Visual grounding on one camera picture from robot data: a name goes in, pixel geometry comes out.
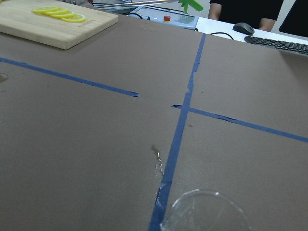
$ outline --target transparent cup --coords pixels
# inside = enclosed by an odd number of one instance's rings
[[[244,211],[218,192],[192,190],[173,204],[161,231],[252,231]]]

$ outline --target blue tape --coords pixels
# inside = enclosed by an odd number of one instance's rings
[[[181,105],[173,105],[173,107],[179,108],[179,109],[182,108]],[[298,140],[298,141],[303,141],[303,142],[308,142],[308,138],[307,137],[298,136],[298,135],[294,135],[294,134],[291,134],[291,133],[288,133],[288,132],[284,132],[284,131],[280,131],[280,130],[276,130],[276,129],[260,126],[260,125],[257,125],[257,124],[248,123],[248,122],[245,122],[245,121],[242,121],[242,120],[229,118],[229,117],[226,117],[226,116],[223,116],[223,115],[218,115],[218,114],[202,111],[202,110],[195,109],[195,108],[189,108],[188,111],[196,113],[196,114],[208,116],[208,117],[211,117],[211,118],[215,118],[215,119],[225,120],[227,122],[238,124],[238,125],[245,126],[245,127],[248,127],[248,128],[253,128],[253,129],[260,130],[260,131],[272,133],[272,134],[275,134],[275,135],[284,136],[284,137],[287,137],[287,138],[290,138],[290,139],[294,139],[294,140]]]
[[[205,37],[206,35],[203,34],[200,44],[199,44],[199,49],[198,49],[198,52],[197,52],[197,55],[194,61],[194,65],[193,65],[189,83],[188,83],[188,92],[185,94],[185,98],[184,98],[182,110],[179,116],[177,128],[176,128],[173,141],[172,141],[172,145],[169,151],[169,156],[168,156],[168,160],[166,163],[164,175],[160,183],[159,190],[157,192],[155,206],[154,206],[154,210],[152,213],[150,226],[148,229],[149,231],[159,231],[160,224],[162,223],[164,216],[165,216],[166,207],[168,203],[168,197],[170,194],[170,189],[171,189],[172,180],[173,180],[173,175],[174,175],[177,159],[179,156],[182,135],[183,135],[183,131],[185,128],[188,109],[190,107],[191,98],[193,94],[193,76],[194,76],[194,73],[197,72],[198,66],[200,64],[201,54],[202,54],[203,46],[205,43]]]
[[[1,58],[1,57],[0,57],[0,62],[24,67],[24,68],[27,68],[27,69],[30,69],[30,70],[39,71],[39,72],[42,72],[42,73],[45,73],[45,74],[57,76],[57,77],[60,77],[60,78],[65,78],[65,79],[68,79],[68,80],[71,80],[71,81],[91,85],[91,86],[102,88],[102,89],[105,89],[105,90],[110,90],[110,91],[114,91],[114,92],[117,92],[117,93],[133,96],[133,97],[138,97],[138,93],[135,93],[135,92],[132,92],[132,91],[127,91],[127,90],[107,86],[107,85],[102,84],[102,83],[96,83],[96,82],[89,81],[89,80],[86,80],[86,79],[77,78],[77,77],[74,77],[74,76],[70,76],[70,75],[59,73],[59,72],[40,68],[40,67],[37,67],[37,66],[32,66],[32,65],[29,65],[29,64],[26,64],[26,63],[20,63],[20,62],[14,61],[14,60],[5,59],[5,58]]]

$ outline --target black keyboard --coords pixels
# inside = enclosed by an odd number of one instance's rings
[[[273,39],[258,38],[252,36],[246,36],[244,39],[246,42],[251,44],[308,55],[308,45],[305,44],[277,41]]]

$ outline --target yellow lemon slice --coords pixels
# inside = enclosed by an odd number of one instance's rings
[[[49,16],[54,17],[54,18],[69,18],[73,17],[76,13],[72,11],[68,11],[66,13],[61,13],[61,14],[50,14]]]
[[[66,21],[66,22],[71,22],[71,23],[80,23],[80,22],[83,22],[86,20],[86,17],[84,15],[81,15],[81,14],[75,14],[74,16],[72,17],[69,17],[69,18],[61,18],[63,21]]]
[[[46,6],[46,7],[39,7],[36,9],[33,9],[32,12],[34,13],[45,13],[48,11],[57,11],[59,10],[59,7],[55,7],[55,6]]]
[[[52,15],[52,14],[64,14],[67,13],[69,10],[67,8],[60,8],[57,11],[47,11],[44,14]]]

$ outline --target cutting board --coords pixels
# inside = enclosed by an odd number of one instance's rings
[[[33,13],[38,7],[66,7],[84,15],[81,23]],[[0,2],[0,32],[67,50],[112,26],[118,16],[56,0],[5,0]]]

